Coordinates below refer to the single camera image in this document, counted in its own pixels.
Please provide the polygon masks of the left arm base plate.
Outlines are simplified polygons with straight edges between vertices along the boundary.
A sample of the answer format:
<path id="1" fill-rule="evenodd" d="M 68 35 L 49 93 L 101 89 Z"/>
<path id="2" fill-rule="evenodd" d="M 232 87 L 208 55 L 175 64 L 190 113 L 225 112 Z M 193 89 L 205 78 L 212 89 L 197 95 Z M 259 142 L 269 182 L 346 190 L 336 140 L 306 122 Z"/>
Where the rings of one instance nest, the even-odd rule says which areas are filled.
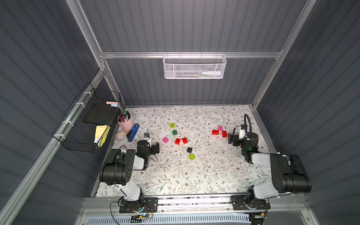
<path id="1" fill-rule="evenodd" d="M 154 213 L 158 210 L 158 198 L 146 197 L 137 201 L 121 200 L 119 213 Z"/>

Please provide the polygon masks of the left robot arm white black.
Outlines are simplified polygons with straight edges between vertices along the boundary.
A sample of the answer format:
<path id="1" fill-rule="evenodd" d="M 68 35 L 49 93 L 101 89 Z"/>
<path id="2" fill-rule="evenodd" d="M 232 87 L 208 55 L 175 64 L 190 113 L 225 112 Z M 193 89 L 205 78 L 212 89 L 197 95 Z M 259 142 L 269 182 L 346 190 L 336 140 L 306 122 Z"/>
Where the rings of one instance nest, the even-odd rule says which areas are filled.
<path id="1" fill-rule="evenodd" d="M 159 143 L 151 145 L 148 140 L 137 142 L 137 149 L 128 149 L 121 146 L 111 150 L 105 163 L 100 169 L 98 178 L 109 186 L 114 186 L 123 194 L 123 199 L 128 203 L 143 205 L 144 194 L 132 180 L 133 171 L 144 171 L 152 155 L 160 152 Z"/>

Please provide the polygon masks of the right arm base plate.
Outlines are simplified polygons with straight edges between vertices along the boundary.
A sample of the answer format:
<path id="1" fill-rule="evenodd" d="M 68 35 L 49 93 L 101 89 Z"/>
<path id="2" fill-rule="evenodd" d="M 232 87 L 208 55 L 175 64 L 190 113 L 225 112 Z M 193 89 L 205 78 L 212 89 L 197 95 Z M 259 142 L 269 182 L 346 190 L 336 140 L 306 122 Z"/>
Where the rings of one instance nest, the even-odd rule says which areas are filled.
<path id="1" fill-rule="evenodd" d="M 231 196 L 230 203 L 235 211 L 240 210 L 269 210 L 271 205 L 269 201 L 264 199 L 256 199 L 253 197 L 242 196 Z"/>

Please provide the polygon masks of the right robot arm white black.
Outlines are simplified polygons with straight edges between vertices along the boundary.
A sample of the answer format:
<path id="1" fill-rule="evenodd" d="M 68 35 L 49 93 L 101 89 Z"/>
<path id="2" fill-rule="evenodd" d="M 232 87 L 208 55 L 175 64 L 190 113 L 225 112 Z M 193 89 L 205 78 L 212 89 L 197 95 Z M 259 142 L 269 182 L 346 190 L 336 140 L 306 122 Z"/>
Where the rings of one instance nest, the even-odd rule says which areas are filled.
<path id="1" fill-rule="evenodd" d="M 250 209 L 265 205 L 273 197 L 311 191 L 310 178 L 299 156 L 259 152 L 258 135 L 253 132 L 244 134 L 242 139 L 230 134 L 228 143 L 241 148 L 247 163 L 270 169 L 271 180 L 250 186 L 242 198 Z"/>

